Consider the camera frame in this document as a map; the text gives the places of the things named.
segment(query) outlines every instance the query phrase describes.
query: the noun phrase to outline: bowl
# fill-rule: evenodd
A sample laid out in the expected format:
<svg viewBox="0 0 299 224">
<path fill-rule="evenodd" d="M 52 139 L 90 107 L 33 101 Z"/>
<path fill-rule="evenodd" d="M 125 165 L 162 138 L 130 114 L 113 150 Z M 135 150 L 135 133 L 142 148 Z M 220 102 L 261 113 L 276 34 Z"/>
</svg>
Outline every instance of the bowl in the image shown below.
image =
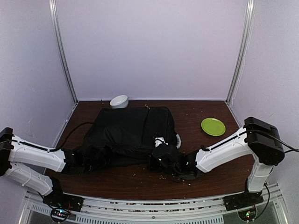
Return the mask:
<svg viewBox="0 0 299 224">
<path fill-rule="evenodd" d="M 110 106 L 113 109 L 118 109 L 118 108 L 126 108 L 128 106 L 129 100 L 127 95 L 120 95 L 115 98 L 113 98 L 110 101 Z"/>
</svg>

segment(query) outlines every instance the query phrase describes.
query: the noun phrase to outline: metal corner post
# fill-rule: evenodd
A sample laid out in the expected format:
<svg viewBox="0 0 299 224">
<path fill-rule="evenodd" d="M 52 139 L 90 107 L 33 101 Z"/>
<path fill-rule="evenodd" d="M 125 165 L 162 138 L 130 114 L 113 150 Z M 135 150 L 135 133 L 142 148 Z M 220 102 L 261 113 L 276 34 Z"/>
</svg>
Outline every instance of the metal corner post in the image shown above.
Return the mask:
<svg viewBox="0 0 299 224">
<path fill-rule="evenodd" d="M 61 64 L 62 64 L 62 67 L 64 70 L 64 75 L 65 75 L 68 87 L 70 89 L 72 99 L 73 99 L 74 103 L 76 104 L 78 102 L 78 99 L 77 99 L 77 96 L 76 96 L 76 93 L 74 90 L 73 83 L 71 81 L 69 68 L 67 66 L 67 62 L 66 62 L 66 58 L 65 58 L 64 47 L 62 44 L 62 38 L 61 38 L 59 22 L 58 22 L 56 0 L 49 0 L 49 5 L 50 5 L 50 13 L 51 13 L 51 17 L 52 17 L 52 22 L 53 22 L 53 26 L 54 26 L 54 30 L 55 30 L 55 34 L 56 34 L 56 40 L 57 40 L 60 60 L 61 60 Z"/>
<path fill-rule="evenodd" d="M 228 97 L 226 100 L 226 103 L 228 105 L 231 105 L 231 103 L 232 103 L 234 93 L 237 88 L 238 79 L 242 72 L 242 67 L 244 64 L 244 62 L 243 62 L 244 55 L 245 55 L 246 48 L 248 46 L 250 31 L 251 31 L 251 27 L 252 27 L 254 6 L 255 6 L 255 0 L 248 0 L 247 11 L 246 11 L 246 15 L 245 15 L 243 36 L 242 36 L 241 45 L 240 45 L 240 51 L 239 51 L 239 55 L 238 55 L 237 64 L 235 67 L 233 80 L 232 80 L 231 86 L 229 88 Z"/>
</svg>

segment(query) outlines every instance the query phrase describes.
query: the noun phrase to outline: metal frame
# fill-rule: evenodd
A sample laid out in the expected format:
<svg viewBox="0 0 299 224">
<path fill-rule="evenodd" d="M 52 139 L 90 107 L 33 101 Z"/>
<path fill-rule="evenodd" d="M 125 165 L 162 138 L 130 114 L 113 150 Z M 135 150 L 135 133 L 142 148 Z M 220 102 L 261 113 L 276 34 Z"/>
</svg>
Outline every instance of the metal frame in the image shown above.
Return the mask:
<svg viewBox="0 0 299 224">
<path fill-rule="evenodd" d="M 269 185 L 269 190 L 270 202 L 276 206 L 280 223 L 288 224 L 286 207 L 279 186 Z M 266 189 L 263 189 L 262 195 L 264 197 L 262 204 L 266 204 L 268 199 Z M 226 211 L 224 196 L 227 195 L 160 201 L 114 200 L 82 196 L 84 202 L 81 212 L 72 212 L 74 216 L 69 221 L 79 224 L 205 224 L 209 223 L 205 220 L 215 220 L 210 223 L 221 224 L 223 215 L 236 213 L 236 210 Z M 28 191 L 25 198 L 27 202 L 23 207 L 19 224 L 27 223 L 30 211 L 49 215 L 50 208 L 42 203 L 37 193 Z"/>
<path fill-rule="evenodd" d="M 245 56 L 246 48 L 248 46 L 250 31 L 251 31 L 251 27 L 252 27 L 254 6 L 255 6 L 255 0 L 248 0 L 247 12 L 246 12 L 246 16 L 245 16 L 244 30 L 243 30 L 243 36 L 242 36 L 239 56 L 238 56 L 237 64 L 235 67 L 233 80 L 232 80 L 231 86 L 229 88 L 228 97 L 226 99 L 226 102 L 229 105 L 231 105 L 231 103 L 232 103 L 234 93 L 237 88 L 237 83 L 238 83 L 239 77 L 242 73 L 243 66 L 244 66 L 244 56 Z"/>
<path fill-rule="evenodd" d="M 65 58 L 65 53 L 64 53 L 64 47 L 62 44 L 62 38 L 61 38 L 61 33 L 60 33 L 60 27 L 59 27 L 59 22 L 58 22 L 58 15 L 57 15 L 57 10 L 56 10 L 56 0 L 49 0 L 49 5 L 50 5 L 50 12 L 51 12 L 51 17 L 52 17 L 52 22 L 56 34 L 56 40 L 57 40 L 57 45 L 58 45 L 58 50 L 60 54 L 60 60 L 61 64 L 64 70 L 64 75 L 66 78 L 66 82 L 68 84 L 68 87 L 71 92 L 72 99 L 74 103 L 78 102 L 73 83 L 71 81 L 71 76 L 69 72 L 69 68 L 67 66 L 66 58 Z"/>
</svg>

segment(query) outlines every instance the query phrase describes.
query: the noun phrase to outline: white wall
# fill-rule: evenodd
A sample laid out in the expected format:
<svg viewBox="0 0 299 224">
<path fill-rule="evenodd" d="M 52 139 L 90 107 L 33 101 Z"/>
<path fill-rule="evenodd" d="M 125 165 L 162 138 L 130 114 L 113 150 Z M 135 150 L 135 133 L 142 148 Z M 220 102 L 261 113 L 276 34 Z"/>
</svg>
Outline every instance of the white wall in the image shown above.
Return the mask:
<svg viewBox="0 0 299 224">
<path fill-rule="evenodd" d="M 225 99 L 246 0 L 60 0 L 80 100 Z"/>
<path fill-rule="evenodd" d="M 245 67 L 233 101 L 238 120 L 254 116 L 275 125 L 283 141 L 299 147 L 299 1 L 257 1 Z M 299 223 L 299 154 L 275 167 L 292 223 Z"/>
<path fill-rule="evenodd" d="M 0 0 L 0 129 L 52 146 L 73 107 L 48 0 Z M 17 223 L 26 189 L 0 177 L 0 222 Z"/>
</svg>

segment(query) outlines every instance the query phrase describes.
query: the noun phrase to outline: white object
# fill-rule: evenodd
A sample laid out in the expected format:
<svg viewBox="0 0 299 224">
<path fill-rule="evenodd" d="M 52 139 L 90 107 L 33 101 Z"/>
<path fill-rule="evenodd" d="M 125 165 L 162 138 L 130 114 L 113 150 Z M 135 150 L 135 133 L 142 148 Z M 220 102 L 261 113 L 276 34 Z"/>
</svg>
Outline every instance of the white object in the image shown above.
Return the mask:
<svg viewBox="0 0 299 224">
<path fill-rule="evenodd" d="M 50 152 L 52 148 L 47 148 L 29 142 L 31 145 L 46 148 L 48 150 L 48 151 L 44 151 L 20 143 L 26 141 L 19 138 L 18 136 L 14 136 L 12 139 L 17 140 L 18 142 L 11 143 L 14 146 L 14 148 L 10 151 L 10 155 L 9 155 L 10 162 L 24 162 L 27 164 L 32 164 L 32 165 L 52 169 L 56 172 L 61 172 L 63 170 L 65 166 L 65 162 L 64 162 L 65 155 L 61 149 L 59 149 L 56 152 Z"/>
<path fill-rule="evenodd" d="M 12 166 L 6 171 L 4 176 L 19 182 L 22 186 L 30 187 L 42 195 L 48 195 L 52 192 L 52 180 L 48 176 L 39 174 L 38 172 L 25 166 L 23 163 L 11 162 Z"/>
<path fill-rule="evenodd" d="M 200 149 L 196 154 L 196 167 L 202 172 L 207 173 L 223 163 L 252 154 L 255 158 L 255 163 L 248 178 L 247 188 L 249 192 L 260 192 L 263 190 L 263 185 L 274 166 L 267 166 L 259 162 L 258 157 L 255 156 L 247 142 L 245 142 L 245 138 L 247 138 L 247 134 L 243 133 L 245 131 L 246 129 L 241 127 L 236 133 L 226 139 L 207 147 L 206 149 L 209 151 Z"/>
<path fill-rule="evenodd" d="M 127 95 L 120 95 L 115 98 L 113 98 L 110 101 L 110 106 L 113 109 L 118 109 L 118 108 L 126 108 L 128 106 L 129 100 Z"/>
</svg>

